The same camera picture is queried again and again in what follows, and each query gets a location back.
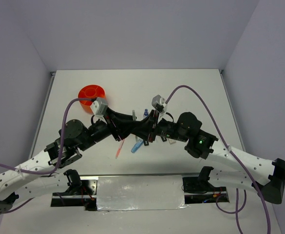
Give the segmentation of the clear green pen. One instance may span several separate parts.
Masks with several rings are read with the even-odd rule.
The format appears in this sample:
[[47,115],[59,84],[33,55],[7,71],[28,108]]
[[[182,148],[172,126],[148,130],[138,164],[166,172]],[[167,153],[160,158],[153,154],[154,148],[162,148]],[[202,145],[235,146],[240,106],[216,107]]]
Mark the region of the clear green pen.
[[136,118],[136,114],[135,114],[135,110],[132,110],[132,117],[133,117],[133,120],[136,121],[137,118]]

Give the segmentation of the clear orange pen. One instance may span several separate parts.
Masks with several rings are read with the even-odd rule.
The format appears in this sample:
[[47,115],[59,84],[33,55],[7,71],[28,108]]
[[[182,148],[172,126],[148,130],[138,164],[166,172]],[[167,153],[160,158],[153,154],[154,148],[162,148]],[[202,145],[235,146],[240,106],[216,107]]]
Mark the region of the clear orange pen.
[[121,149],[122,149],[122,147],[123,147],[124,141],[125,141],[125,139],[121,140],[121,142],[120,142],[120,145],[119,145],[119,147],[118,147],[118,149],[117,149],[117,152],[116,152],[116,155],[115,155],[115,158],[116,158],[116,159],[117,159],[117,158],[119,157],[119,155],[120,155],[120,152],[121,152]]

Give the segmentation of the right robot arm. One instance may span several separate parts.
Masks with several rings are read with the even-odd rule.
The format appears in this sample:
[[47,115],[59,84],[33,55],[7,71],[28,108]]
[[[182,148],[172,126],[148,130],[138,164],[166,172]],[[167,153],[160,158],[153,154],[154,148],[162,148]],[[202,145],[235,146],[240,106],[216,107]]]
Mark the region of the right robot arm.
[[226,172],[212,166],[204,166],[196,185],[184,187],[186,192],[196,188],[209,191],[211,188],[235,187],[256,192],[264,201],[281,204],[285,189],[285,161],[263,159],[230,147],[216,136],[201,129],[202,122],[191,112],[182,113],[176,122],[160,118],[152,111],[138,121],[132,116],[115,113],[113,122],[121,138],[136,135],[148,142],[157,136],[186,143],[185,151],[194,158],[217,162],[233,170]]

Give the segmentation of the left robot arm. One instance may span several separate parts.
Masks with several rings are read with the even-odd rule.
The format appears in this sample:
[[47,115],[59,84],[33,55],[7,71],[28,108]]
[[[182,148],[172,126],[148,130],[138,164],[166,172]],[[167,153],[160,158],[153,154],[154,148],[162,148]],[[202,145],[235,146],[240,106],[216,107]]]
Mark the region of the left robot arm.
[[60,138],[47,145],[30,160],[15,167],[0,164],[7,169],[0,174],[0,215],[13,212],[15,204],[26,204],[46,193],[75,195],[82,190],[82,182],[76,170],[60,170],[81,159],[82,151],[113,135],[123,140],[140,125],[130,115],[109,109],[102,120],[86,127],[81,121],[64,122]]

